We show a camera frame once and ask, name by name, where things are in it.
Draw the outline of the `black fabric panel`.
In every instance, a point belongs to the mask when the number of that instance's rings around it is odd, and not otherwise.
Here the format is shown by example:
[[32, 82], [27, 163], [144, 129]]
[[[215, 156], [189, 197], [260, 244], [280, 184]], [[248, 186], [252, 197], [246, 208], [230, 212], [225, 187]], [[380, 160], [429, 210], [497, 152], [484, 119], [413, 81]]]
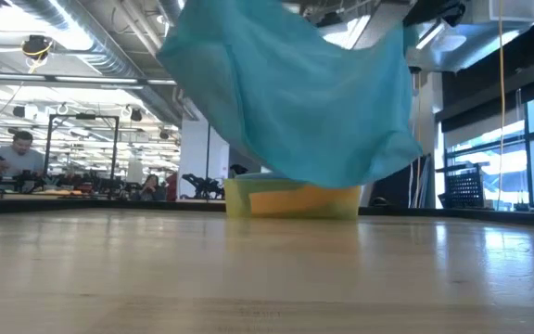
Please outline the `black fabric panel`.
[[394, 174], [376, 181], [369, 207], [423, 209], [430, 207], [429, 190], [433, 159], [426, 154]]

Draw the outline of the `orange microfiber towel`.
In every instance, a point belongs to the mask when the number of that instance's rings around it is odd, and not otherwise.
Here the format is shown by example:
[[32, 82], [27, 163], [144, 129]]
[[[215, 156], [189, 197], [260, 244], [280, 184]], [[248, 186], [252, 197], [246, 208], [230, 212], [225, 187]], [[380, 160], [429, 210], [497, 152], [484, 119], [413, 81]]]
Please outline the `orange microfiber towel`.
[[348, 188], [320, 188], [305, 186], [291, 198], [291, 204], [298, 206], [298, 212], [292, 212], [279, 218], [326, 218], [351, 219], [357, 216], [360, 197], [360, 186]]

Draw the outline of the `black round ceiling device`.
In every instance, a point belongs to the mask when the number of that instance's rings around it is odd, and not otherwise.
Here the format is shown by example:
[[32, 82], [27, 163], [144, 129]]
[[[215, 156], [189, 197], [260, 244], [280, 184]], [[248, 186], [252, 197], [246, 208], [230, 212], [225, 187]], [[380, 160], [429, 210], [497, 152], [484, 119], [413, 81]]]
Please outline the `black round ceiling device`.
[[32, 60], [45, 60], [54, 41], [43, 35], [30, 35], [21, 44], [21, 52]]

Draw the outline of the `light blue microfiber towel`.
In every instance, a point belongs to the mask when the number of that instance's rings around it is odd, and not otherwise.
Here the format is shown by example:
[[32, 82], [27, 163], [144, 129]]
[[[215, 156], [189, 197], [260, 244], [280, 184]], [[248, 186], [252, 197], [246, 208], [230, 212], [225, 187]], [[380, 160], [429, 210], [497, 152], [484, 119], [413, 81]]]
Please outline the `light blue microfiber towel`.
[[158, 60], [232, 147], [321, 187], [385, 178], [422, 152], [409, 127], [415, 31], [346, 49], [279, 0], [187, 0]]

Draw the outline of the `black perforated crate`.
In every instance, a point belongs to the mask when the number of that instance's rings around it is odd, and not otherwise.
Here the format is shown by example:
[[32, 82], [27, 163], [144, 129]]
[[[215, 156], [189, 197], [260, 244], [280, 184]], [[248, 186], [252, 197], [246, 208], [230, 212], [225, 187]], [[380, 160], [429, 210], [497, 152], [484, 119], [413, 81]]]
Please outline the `black perforated crate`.
[[465, 162], [437, 169], [444, 174], [445, 191], [438, 195], [444, 209], [483, 209], [485, 195], [482, 168], [488, 162]]

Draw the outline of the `yellow translucent plastic bin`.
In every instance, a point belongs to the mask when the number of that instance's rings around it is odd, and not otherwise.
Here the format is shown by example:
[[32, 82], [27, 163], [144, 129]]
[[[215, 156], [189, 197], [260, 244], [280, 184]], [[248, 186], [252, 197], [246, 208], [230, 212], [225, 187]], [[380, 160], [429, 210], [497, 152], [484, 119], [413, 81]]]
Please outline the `yellow translucent plastic bin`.
[[230, 218], [349, 220], [358, 215], [362, 188], [323, 188], [281, 178], [233, 178], [224, 181]]

